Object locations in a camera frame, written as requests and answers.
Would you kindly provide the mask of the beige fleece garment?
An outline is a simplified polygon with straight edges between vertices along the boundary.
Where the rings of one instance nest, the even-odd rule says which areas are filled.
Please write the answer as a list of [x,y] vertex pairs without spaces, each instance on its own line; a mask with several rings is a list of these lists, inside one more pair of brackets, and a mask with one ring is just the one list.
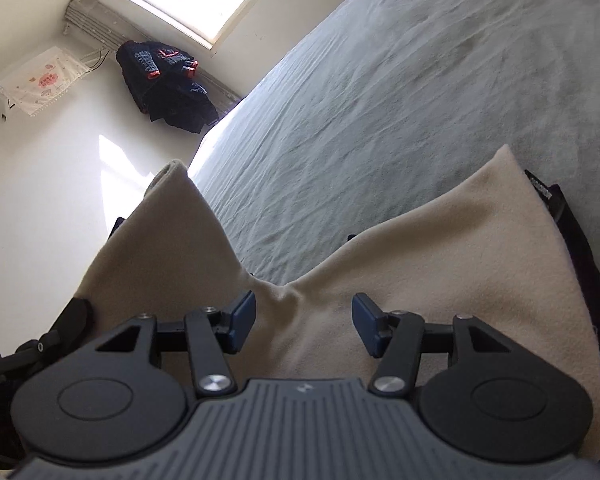
[[239,262],[181,162],[152,180],[76,293],[96,334],[139,313],[176,321],[244,292],[257,319],[230,367],[238,379],[370,378],[351,320],[358,292],[433,323],[475,315],[574,378],[593,402],[580,453],[600,458],[600,347],[564,239],[509,148],[432,202],[373,226],[277,286]]

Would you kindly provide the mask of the black fleece garment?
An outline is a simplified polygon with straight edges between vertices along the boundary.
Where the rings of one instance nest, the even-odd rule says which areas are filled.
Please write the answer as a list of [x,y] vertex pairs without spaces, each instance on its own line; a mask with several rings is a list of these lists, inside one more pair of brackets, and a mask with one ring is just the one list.
[[524,174],[541,197],[567,246],[600,348],[600,270],[588,239],[558,184],[546,185],[531,171]]

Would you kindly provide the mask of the dark hanging clothes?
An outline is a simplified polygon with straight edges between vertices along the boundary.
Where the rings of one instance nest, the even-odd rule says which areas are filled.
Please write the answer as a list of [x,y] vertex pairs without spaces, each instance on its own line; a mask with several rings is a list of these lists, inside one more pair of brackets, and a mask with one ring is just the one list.
[[136,106],[152,122],[199,134],[219,121],[207,90],[195,80],[198,61],[187,52],[158,41],[127,41],[116,60]]

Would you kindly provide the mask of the grey bed sheet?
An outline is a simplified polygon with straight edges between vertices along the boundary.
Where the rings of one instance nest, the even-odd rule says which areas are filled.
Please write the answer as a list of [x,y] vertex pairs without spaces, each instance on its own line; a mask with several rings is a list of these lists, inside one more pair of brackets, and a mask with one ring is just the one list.
[[508,145],[600,268],[600,0],[346,0],[204,138],[190,177],[284,284]]

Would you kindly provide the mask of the covered wall air conditioner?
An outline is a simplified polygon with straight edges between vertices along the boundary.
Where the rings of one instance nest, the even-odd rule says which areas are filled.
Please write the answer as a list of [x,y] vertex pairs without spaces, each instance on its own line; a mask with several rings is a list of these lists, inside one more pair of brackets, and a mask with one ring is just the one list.
[[47,49],[0,81],[0,117],[7,120],[15,110],[28,116],[38,114],[90,71],[65,49]]

